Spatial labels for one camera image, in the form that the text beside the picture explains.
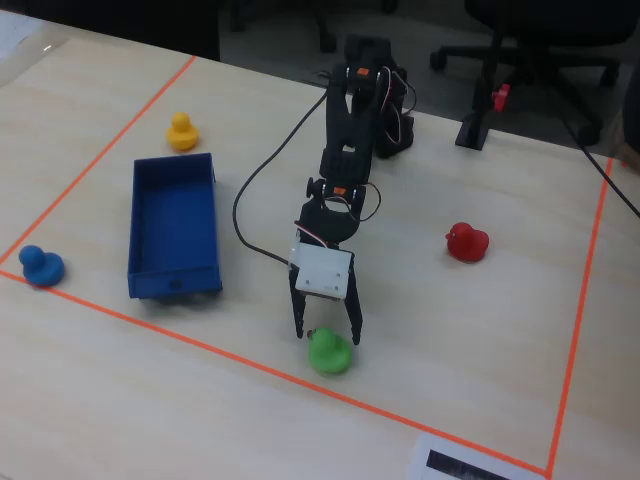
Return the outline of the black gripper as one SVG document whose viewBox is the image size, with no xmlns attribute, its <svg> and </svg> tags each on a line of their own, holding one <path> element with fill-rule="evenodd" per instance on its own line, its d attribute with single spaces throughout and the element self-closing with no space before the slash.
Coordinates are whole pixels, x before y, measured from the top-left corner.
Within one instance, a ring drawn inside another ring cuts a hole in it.
<svg viewBox="0 0 640 480">
<path fill-rule="evenodd" d="M 341 243 L 355 235 L 359 228 L 360 219 L 349 212 L 331 210 L 319 198 L 312 197 L 302 206 L 297 224 L 319 237 L 329 248 L 337 249 Z M 351 324 L 353 344 L 358 345 L 361 340 L 362 312 L 357 291 L 354 260 L 355 256 L 352 256 L 344 304 Z M 297 280 L 298 272 L 290 272 L 289 287 L 296 336 L 302 339 L 306 298 L 305 293 L 296 288 Z"/>
</svg>

